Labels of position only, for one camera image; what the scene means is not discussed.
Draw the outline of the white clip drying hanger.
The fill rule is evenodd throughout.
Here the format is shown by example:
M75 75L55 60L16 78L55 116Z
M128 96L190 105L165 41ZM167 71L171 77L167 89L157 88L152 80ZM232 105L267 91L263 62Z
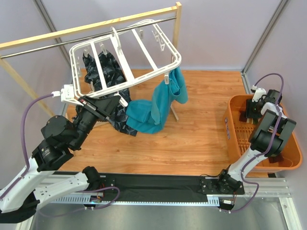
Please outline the white clip drying hanger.
M146 20L142 20L140 22L137 22L129 27L126 27L120 30L116 30L114 27L111 27L111 31L107 35L104 35L104 36L101 35L97 38L89 39L87 41L74 45L70 49L70 61L71 61L71 71L72 71L72 85L74 87L75 99L78 99L85 95L84 93L82 93L81 83L79 80L80 65L79 65L78 57L77 57L77 51L79 50L83 50L83 53L85 55L91 54L95 58L95 61L97 64L98 73L99 73L99 77L100 77L101 84L102 84L102 89L99 91L87 94L89 97L92 97L92 98L98 98L106 94L115 93L120 90L130 88L134 85L143 83L161 74L167 75L171 70L177 68L181 64L182 57L180 53L177 51L177 49L175 48L175 46L171 43L171 41L168 39L168 37L165 35L163 30L158 25L160 22L162 22L162 20L146 19ZM158 67L155 64L151 55L149 54L148 50L146 49L140 36L138 35L136 31L137 29L145 27L145 26L149 26L149 25L153 26L152 33L154 35L156 42L159 44L160 49L164 50L164 48L166 47L170 51L171 56L172 56L170 64L167 64L162 67ZM131 68L124 55L124 52L122 50L122 45L121 45L119 36L127 32L132 32L144 56L147 58L149 64L151 65L153 69L151 72L146 73L140 77L134 77L134 75L132 74ZM121 83L119 85L112 86L112 87L106 86L106 81L103 76L101 65L98 59L98 51L96 49L96 45L99 44L101 46L101 50L103 51L103 53L106 53L106 49L104 48L102 42L107 41L107 40L111 42L114 48L115 54L118 58L118 63L126 79L124 83Z

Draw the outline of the teal shorts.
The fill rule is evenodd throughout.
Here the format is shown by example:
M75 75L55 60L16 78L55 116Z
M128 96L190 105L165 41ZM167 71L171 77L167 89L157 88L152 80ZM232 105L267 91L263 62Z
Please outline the teal shorts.
M155 88L151 100L139 99L129 103L126 110L126 124L129 127L147 134L160 132L165 127L172 102L185 104L188 101L188 91L180 68L171 70L168 79L168 84L163 80Z

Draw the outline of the striped sock maroon toe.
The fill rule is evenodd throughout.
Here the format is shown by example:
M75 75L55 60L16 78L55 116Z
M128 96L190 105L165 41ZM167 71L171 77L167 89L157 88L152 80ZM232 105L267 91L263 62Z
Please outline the striped sock maroon toe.
M259 119L257 118L247 118L244 111L240 111L239 121L256 125L259 122Z

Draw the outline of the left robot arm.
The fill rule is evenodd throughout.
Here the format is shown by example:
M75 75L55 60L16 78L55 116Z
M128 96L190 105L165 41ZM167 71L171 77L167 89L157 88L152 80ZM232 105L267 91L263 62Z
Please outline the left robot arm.
M44 137L26 161L25 168L0 191L0 221L23 222L54 200L74 192L101 193L106 190L93 166L87 166L73 177L39 187L41 182L69 161L74 150L80 150L99 119L110 118L121 97L83 96L78 99L73 121L62 115L50 118L41 129Z

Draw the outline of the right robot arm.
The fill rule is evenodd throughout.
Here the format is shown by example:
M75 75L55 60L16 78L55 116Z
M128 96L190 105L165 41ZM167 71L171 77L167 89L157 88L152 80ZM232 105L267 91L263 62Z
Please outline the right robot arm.
M277 90L254 90L253 95L235 95L223 116L230 165L217 181L222 193L243 187L247 174L258 164L277 157L293 137L296 121L288 118L280 105Z

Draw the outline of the orange plastic laundry basket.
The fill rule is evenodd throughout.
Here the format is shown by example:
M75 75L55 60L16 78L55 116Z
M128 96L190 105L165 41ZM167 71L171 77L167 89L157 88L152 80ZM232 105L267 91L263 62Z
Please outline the orange plastic laundry basket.
M223 116L224 133L230 163L235 163L252 147L263 153L271 140L272 130L261 128L258 125L239 121L240 111L246 112L246 100L252 99L252 95L235 95L229 99ZM268 153L268 158L259 162L253 172L276 173L284 170L294 170L301 166L302 152L297 142L295 133L289 136L287 141L280 136L280 130L275 134L274 142Z

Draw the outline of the dark shark print shorts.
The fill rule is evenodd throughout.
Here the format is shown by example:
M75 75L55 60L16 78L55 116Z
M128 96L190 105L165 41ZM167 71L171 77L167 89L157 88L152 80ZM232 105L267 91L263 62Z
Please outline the dark shark print shorts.
M98 59L107 87L112 87L124 83L126 81L120 65L109 51L107 51L106 54L104 54L103 52L99 53ZM86 83L92 84L94 87L94 91L101 90L102 84L99 77L95 58L90 54L84 54L83 63L86 69L84 81ZM127 107L118 104L112 116L110 117L109 122L115 130L123 134L135 137L137 135L137 130L127 125L128 116L126 115L126 111Z

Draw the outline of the black base cloth strip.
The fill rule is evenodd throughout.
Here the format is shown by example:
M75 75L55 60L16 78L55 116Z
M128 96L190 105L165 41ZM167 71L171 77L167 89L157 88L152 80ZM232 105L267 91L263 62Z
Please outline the black base cloth strip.
M100 173L101 183L96 187L119 188L117 202L124 203L205 203L209 196L233 196L245 193L242 184L233 189L219 184L215 177L184 175L149 175Z

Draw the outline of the wooden clothes rack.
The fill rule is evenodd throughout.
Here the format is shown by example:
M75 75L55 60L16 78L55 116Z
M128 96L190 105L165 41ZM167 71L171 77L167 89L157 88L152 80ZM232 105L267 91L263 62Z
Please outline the wooden clothes rack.
M116 30L120 30L120 29L129 27L142 20L152 19L152 20L162 20L162 22L160 22L158 25L163 30L163 32L168 37L168 39L171 41L171 43L177 49L181 13L182 13L182 4L180 2L176 2L175 6L171 6L171 7L142 12L142 13L119 17L115 19L109 19L109 20L101 21L97 23L77 26L77 27L73 27L73 28L69 28L65 30L54 31L54 32L47 33L47 34L41 34L41 35L36 35L36 36L28 37L28 38L5 42L0 45L0 48L1 50L6 50L9 48L34 44L34 43L47 41L47 40L57 40L67 35L79 34L82 32L96 30L96 29L100 29L103 27L107 27L107 26L110 27L110 29L111 27L114 27ZM36 99L38 98L38 95L36 94L36 92L25 82L25 80L21 77L21 75L7 62L8 58L30 54L30 53L34 53L38 51L48 50L52 48L60 48L61 50L63 50L65 45L72 44L74 46L78 43L87 41L89 39L97 38L101 35L102 36L107 35L108 33L110 33L110 31L101 33L101 34L95 34L92 36L86 36L86 37L82 37L82 38L78 38L74 40L69 40L66 42L55 43L55 44L48 45L48 46L28 49L22 52L7 54L7 55L0 57L0 65L23 88L23 90L30 97L32 97L33 99ZM70 51L67 53L67 61L71 67Z

